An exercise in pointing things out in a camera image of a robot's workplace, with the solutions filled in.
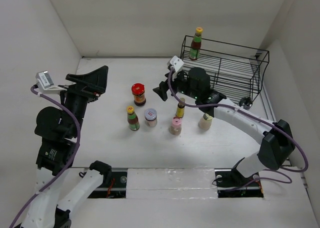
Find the red-lid chili sauce jar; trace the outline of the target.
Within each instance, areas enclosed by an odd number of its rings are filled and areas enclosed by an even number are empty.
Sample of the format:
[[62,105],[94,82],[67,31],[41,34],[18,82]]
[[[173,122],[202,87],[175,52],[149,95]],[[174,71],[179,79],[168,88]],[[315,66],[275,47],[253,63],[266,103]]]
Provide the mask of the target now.
[[131,92],[136,106],[144,106],[146,103],[145,86],[141,83],[135,83],[131,87]]

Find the white-lid glass jar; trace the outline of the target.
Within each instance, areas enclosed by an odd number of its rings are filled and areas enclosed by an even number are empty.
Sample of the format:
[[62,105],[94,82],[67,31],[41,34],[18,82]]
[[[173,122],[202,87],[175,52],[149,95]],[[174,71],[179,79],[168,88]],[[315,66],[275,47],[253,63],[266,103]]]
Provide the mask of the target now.
[[157,125],[157,111],[153,108],[148,108],[144,112],[145,123],[149,127],[155,127]]

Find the yellow-capped green-label sauce bottle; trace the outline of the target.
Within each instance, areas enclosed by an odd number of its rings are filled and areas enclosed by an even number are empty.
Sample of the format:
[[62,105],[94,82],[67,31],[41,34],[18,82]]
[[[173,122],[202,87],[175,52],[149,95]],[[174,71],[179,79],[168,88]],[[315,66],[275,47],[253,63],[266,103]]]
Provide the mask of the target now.
[[137,131],[140,128],[139,119],[135,113],[135,109],[133,106],[127,107],[127,121],[129,124],[129,128],[132,131]]

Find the pale green-lid shaker jar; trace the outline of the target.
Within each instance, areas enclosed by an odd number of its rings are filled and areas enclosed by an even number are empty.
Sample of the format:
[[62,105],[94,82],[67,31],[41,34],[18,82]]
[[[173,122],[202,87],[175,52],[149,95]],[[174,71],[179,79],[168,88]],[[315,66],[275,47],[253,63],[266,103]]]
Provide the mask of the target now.
[[212,120],[213,117],[207,113],[204,113],[203,116],[201,117],[198,126],[202,129],[207,131],[211,125],[212,125]]

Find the black-lid glass grinder jar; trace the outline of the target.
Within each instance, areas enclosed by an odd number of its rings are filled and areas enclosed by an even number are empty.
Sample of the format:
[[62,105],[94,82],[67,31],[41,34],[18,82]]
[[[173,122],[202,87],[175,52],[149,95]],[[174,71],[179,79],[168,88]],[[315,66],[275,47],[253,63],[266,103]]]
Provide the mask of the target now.
[[253,105],[253,101],[251,100],[250,97],[243,97],[243,98],[239,101],[238,105],[239,105],[240,107],[242,107],[243,109],[245,109],[245,110],[250,110],[251,107],[252,107],[252,105]]

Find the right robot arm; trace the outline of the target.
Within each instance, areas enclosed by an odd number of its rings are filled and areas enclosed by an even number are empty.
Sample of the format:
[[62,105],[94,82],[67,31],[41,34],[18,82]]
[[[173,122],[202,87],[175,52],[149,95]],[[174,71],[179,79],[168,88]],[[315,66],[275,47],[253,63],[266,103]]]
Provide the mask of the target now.
[[202,68],[192,68],[187,77],[183,72],[173,77],[174,73],[175,70],[171,69],[166,75],[163,100],[167,100],[168,91],[173,97],[183,93],[195,99],[193,108],[233,125],[260,145],[258,152],[239,160],[226,176],[217,180],[217,185],[226,188],[249,185],[255,181],[253,176],[256,173],[281,169],[284,161],[297,148],[286,121],[272,122],[236,105],[224,94],[211,88],[210,78]]

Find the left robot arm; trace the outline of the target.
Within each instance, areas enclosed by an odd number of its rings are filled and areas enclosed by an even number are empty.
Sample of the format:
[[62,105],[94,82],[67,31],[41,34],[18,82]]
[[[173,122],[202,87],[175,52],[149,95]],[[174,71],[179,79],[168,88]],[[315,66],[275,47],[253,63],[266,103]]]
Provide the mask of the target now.
[[87,198],[122,199],[126,196],[127,170],[113,169],[94,161],[80,173],[79,183],[64,197],[60,192],[80,146],[81,127],[87,105],[97,101],[107,88],[108,67],[87,74],[68,74],[70,85],[55,85],[47,71],[36,74],[31,92],[46,100],[58,94],[59,101],[42,109],[36,118],[35,134],[41,137],[36,159],[33,196],[21,209],[24,220],[13,228],[69,228]]

